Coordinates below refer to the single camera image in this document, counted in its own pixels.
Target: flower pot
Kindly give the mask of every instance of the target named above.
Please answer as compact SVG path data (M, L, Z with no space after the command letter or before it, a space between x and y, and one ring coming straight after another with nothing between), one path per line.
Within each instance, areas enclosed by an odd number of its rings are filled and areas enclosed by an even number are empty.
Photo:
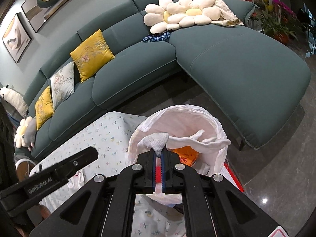
M273 38L284 45L287 45L289 42L289 38L285 33L276 33Z

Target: gray plush toy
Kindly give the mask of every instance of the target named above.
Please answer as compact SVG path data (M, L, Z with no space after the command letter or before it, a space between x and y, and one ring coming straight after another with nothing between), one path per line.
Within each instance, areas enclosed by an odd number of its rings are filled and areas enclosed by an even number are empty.
M36 117L34 117L30 123L28 124L24 135L22 136L25 144L28 147L28 150L31 151L35 144L35 136L36 136Z

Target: red and white sticker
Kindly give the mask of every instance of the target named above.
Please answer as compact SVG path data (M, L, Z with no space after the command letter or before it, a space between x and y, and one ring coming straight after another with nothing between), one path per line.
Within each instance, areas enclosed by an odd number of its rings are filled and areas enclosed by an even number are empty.
M268 237L289 237L289 236L281 226L278 226Z

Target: yellow pillow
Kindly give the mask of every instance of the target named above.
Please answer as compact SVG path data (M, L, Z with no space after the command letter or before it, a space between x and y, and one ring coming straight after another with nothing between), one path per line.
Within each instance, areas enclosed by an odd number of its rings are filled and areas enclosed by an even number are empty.
M51 88L48 86L38 98L35 104L37 130L54 114Z
M71 52L70 56L79 69L81 83L115 58L100 29Z

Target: orange cloth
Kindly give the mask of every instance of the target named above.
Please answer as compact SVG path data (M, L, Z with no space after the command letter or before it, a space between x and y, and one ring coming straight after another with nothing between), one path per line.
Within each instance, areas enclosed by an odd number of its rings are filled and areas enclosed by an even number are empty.
M198 152L193 150L190 146L173 149L173 152L178 154L180 157L180 162L187 166L192 166L198 158Z

